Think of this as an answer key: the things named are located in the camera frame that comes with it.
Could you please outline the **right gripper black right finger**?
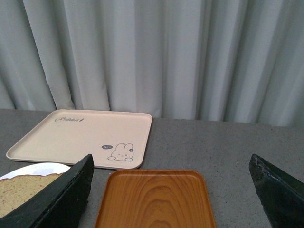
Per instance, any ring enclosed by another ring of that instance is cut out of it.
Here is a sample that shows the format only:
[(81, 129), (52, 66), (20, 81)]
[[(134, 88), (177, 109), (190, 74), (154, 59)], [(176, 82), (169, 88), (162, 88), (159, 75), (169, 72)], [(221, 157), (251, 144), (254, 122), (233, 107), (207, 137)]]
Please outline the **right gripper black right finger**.
[(249, 171), (273, 228), (304, 226), (304, 184), (262, 157), (252, 154)]

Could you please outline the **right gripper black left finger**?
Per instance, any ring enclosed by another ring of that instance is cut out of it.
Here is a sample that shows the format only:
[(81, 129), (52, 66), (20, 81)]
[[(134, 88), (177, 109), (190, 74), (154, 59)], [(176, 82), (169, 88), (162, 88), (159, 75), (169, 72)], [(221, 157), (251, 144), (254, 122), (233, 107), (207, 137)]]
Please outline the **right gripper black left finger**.
[(27, 202), (0, 219), (2, 228), (77, 228), (94, 173), (88, 154)]

